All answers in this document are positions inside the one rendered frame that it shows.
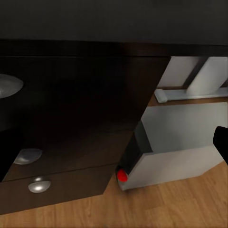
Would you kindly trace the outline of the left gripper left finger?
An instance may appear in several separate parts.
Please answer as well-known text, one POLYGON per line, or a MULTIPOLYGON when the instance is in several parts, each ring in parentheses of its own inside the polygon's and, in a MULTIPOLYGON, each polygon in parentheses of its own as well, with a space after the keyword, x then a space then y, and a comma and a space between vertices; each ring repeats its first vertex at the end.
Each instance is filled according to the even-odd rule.
POLYGON ((0 183, 25 144, 20 126, 0 132, 0 183))

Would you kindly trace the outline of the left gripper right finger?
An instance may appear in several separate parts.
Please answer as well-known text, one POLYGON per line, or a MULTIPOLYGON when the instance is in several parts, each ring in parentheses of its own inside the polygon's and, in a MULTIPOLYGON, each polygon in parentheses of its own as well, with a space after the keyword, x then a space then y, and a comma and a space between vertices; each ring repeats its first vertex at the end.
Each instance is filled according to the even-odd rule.
POLYGON ((213 144, 228 165, 228 128, 222 126, 216 128, 213 144))

